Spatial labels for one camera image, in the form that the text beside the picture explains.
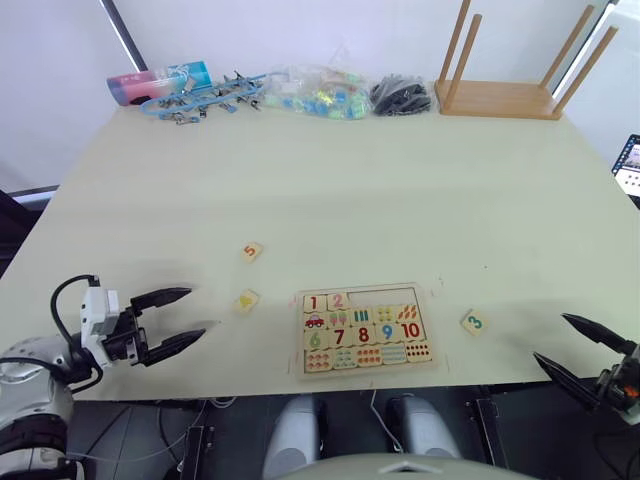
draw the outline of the black cable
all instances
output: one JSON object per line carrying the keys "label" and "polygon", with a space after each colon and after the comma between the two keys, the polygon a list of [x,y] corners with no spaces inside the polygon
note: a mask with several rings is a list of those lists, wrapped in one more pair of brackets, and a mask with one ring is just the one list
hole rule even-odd
{"label": "black cable", "polygon": [[69,344],[69,348],[71,349],[71,351],[72,352],[75,351],[78,355],[82,355],[83,352],[81,351],[81,349],[78,349],[74,345],[73,339],[69,334],[69,330],[67,330],[67,327],[65,327],[64,323],[62,323],[62,319],[58,314],[58,297],[60,296],[60,293],[62,292],[62,290],[67,288],[69,285],[75,282],[80,282],[82,280],[86,280],[87,282],[89,282],[89,285],[92,285],[95,283],[97,283],[98,285],[100,284],[98,282],[98,277],[96,277],[95,275],[85,274],[85,275],[77,275],[75,277],[71,277],[56,287],[56,289],[51,294],[51,302],[50,302],[51,316],[53,317],[53,322],[56,324],[56,327],[58,327],[58,331],[60,332],[60,335],[62,335],[62,338],[64,338],[66,342]]}
{"label": "black cable", "polygon": [[38,360],[37,358],[3,357],[0,358],[0,363],[29,363],[31,365],[38,365],[39,367],[49,370],[54,378],[59,380],[64,379],[64,373],[62,372],[60,367],[53,365],[52,363],[45,362],[44,360]]}
{"label": "black cable", "polygon": [[84,392],[85,390],[93,387],[94,385],[97,385],[100,383],[100,381],[102,380],[102,377],[104,376],[104,372],[102,371],[102,369],[100,368],[100,366],[96,363],[96,361],[94,359],[91,359],[91,364],[94,368],[94,370],[96,372],[98,372],[98,376],[96,377],[96,379],[92,382],[89,382],[85,385],[82,385],[80,387],[77,388],[73,388],[71,390],[71,393],[80,393],[80,392]]}
{"label": "black cable", "polygon": [[162,443],[164,443],[164,446],[167,447],[167,451],[169,452],[169,455],[171,455],[171,458],[173,458],[173,461],[176,462],[177,464],[177,463],[180,463],[180,460],[178,460],[178,456],[173,452],[173,449],[171,448],[171,445],[167,440],[167,436],[164,433],[164,426],[162,425],[162,411],[163,411],[163,408],[158,407],[158,415],[156,416],[158,431],[160,432],[160,438],[162,439]]}
{"label": "black cable", "polygon": [[124,407],[122,410],[120,410],[118,412],[117,415],[115,415],[113,417],[113,419],[107,424],[106,427],[104,427],[104,429],[102,430],[102,432],[100,432],[100,435],[98,435],[96,437],[96,439],[93,441],[93,443],[89,446],[89,448],[87,449],[87,451],[84,453],[85,455],[89,455],[91,453],[91,451],[95,448],[95,446],[98,444],[98,442],[100,440],[102,440],[102,437],[105,436],[105,434],[111,429],[111,427],[113,427],[113,425],[122,417],[122,415],[125,414],[125,412],[127,410],[129,410],[131,408],[131,405]]}
{"label": "black cable", "polygon": [[51,294],[51,302],[50,302],[51,316],[53,317],[53,322],[56,324],[56,327],[58,327],[58,331],[60,332],[60,335],[62,335],[62,338],[64,338],[67,344],[69,345],[69,351],[76,352],[78,355],[80,355],[84,359],[84,361],[87,362],[87,364],[89,365],[89,368],[93,368],[98,373],[98,376],[96,377],[95,380],[85,385],[82,385],[80,387],[72,389],[71,393],[80,393],[84,390],[87,390],[88,388],[93,387],[94,385],[97,385],[98,383],[100,383],[100,381],[102,380],[102,377],[104,376],[104,372],[102,371],[102,368],[100,368],[100,365],[98,365],[98,363],[95,361],[93,356],[87,353],[82,347],[78,347],[73,343],[71,334],[69,333],[69,330],[67,330],[67,327],[64,326],[64,323],[60,318],[60,314],[58,313],[58,297],[60,296],[60,293],[62,292],[62,290],[64,290],[66,287],[68,287],[72,283],[80,282],[82,280],[86,280],[89,283],[90,287],[100,286],[100,280],[96,275],[90,275],[90,274],[76,275],[75,277],[71,277],[65,280],[64,282],[62,282],[60,285],[56,287],[56,289]]}

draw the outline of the table surface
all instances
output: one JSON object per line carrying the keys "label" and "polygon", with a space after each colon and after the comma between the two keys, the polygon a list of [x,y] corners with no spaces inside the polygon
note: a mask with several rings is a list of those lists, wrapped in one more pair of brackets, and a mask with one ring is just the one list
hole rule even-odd
{"label": "table surface", "polygon": [[[55,327],[52,290],[99,274],[121,306],[193,293],[141,318],[150,343],[206,327],[150,368],[121,364],[85,399],[151,399],[545,380],[536,350],[580,376],[618,356],[560,314],[640,337],[638,214],[566,119],[424,114],[340,122],[212,112],[175,126],[122,109],[65,180],[0,280],[0,348]],[[246,264],[248,241],[264,245]],[[434,368],[299,379],[295,293],[417,282]],[[61,297],[79,330],[84,286]],[[248,316],[234,299],[246,288]],[[475,308],[491,324],[461,326]]]}

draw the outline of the white wall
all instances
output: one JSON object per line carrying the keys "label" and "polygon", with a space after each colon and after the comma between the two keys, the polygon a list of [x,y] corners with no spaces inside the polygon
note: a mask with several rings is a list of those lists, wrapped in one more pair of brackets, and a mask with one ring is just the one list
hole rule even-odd
{"label": "white wall", "polygon": [[[620,0],[594,38],[590,51],[609,25],[617,26],[619,31],[567,104],[565,113],[612,166],[629,135],[640,133],[640,0]],[[573,77],[587,58],[588,54]]]}
{"label": "white wall", "polygon": [[116,107],[133,67],[97,0],[3,1],[0,189],[59,184]]}
{"label": "white wall", "polygon": [[[436,77],[461,0],[120,1],[150,68],[204,59],[216,78],[238,69],[326,64],[344,45],[356,71]],[[606,0],[474,0],[484,15],[465,78],[539,81],[584,7]],[[463,40],[458,45],[462,48]]]}

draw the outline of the clear plastic bag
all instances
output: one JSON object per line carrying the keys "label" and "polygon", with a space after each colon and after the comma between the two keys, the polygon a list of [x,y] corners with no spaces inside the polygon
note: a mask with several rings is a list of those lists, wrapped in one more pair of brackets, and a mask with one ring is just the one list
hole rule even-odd
{"label": "clear plastic bag", "polygon": [[339,120],[371,111],[362,76],[321,66],[291,66],[269,74],[264,105]]}
{"label": "clear plastic bag", "polygon": [[371,89],[369,99],[376,115],[413,115],[431,109],[430,90],[420,77],[388,75]]}

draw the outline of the puzzle piece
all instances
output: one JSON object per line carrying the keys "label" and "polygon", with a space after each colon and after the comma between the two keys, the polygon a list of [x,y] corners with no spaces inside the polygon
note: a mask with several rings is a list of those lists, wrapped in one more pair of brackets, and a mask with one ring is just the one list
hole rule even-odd
{"label": "puzzle piece", "polygon": [[324,350],[329,347],[328,330],[307,330],[304,332],[305,350]]}
{"label": "puzzle piece", "polygon": [[259,299],[260,295],[256,292],[245,290],[238,299],[233,302],[233,309],[238,313],[249,313],[256,303],[258,303]]}
{"label": "puzzle piece", "polygon": [[395,317],[399,323],[402,322],[421,322],[420,312],[416,304],[400,305],[395,309]]}
{"label": "puzzle piece", "polygon": [[382,363],[385,365],[395,365],[398,363],[406,363],[407,352],[404,343],[393,343],[380,347],[382,353]]}
{"label": "puzzle piece", "polygon": [[395,308],[393,305],[381,305],[373,309],[373,323],[395,323]]}
{"label": "puzzle piece", "polygon": [[326,310],[327,310],[326,295],[310,295],[308,297],[304,297],[305,313],[325,312]]}
{"label": "puzzle piece", "polygon": [[407,360],[410,363],[430,362],[431,347],[427,342],[411,342],[405,343],[404,347],[407,351]]}
{"label": "puzzle piece", "polygon": [[333,368],[336,370],[343,370],[345,368],[356,368],[356,347],[352,348],[339,348],[336,350],[333,361]]}
{"label": "puzzle piece", "polygon": [[326,372],[333,367],[333,351],[305,352],[304,369],[306,372]]}
{"label": "puzzle piece", "polygon": [[462,319],[462,326],[474,337],[480,335],[489,326],[489,321],[486,317],[480,315],[477,310],[469,310],[469,312]]}
{"label": "puzzle piece", "polygon": [[348,327],[351,325],[349,322],[349,310],[338,310],[337,312],[329,312],[329,328]]}
{"label": "puzzle piece", "polygon": [[249,242],[246,247],[242,249],[242,257],[247,263],[253,262],[262,253],[263,246],[259,243]]}
{"label": "puzzle piece", "polygon": [[352,308],[349,312],[351,326],[373,325],[373,312],[370,308]]}
{"label": "puzzle piece", "polygon": [[329,331],[330,347],[350,347],[353,345],[351,327],[334,328]]}
{"label": "puzzle piece", "polygon": [[401,340],[411,342],[424,340],[424,329],[421,322],[406,322],[398,325],[402,329]]}
{"label": "puzzle piece", "polygon": [[376,343],[373,325],[351,327],[354,345],[369,345]]}
{"label": "puzzle piece", "polygon": [[404,340],[402,326],[397,323],[383,323],[375,325],[378,343],[395,343]]}
{"label": "puzzle piece", "polygon": [[356,362],[359,367],[376,367],[382,365],[380,345],[358,348],[356,350]]}
{"label": "puzzle piece", "polygon": [[331,311],[349,308],[349,297],[346,292],[330,293],[327,295],[327,308]]}
{"label": "puzzle piece", "polygon": [[305,330],[324,330],[327,328],[327,313],[305,313],[304,329]]}

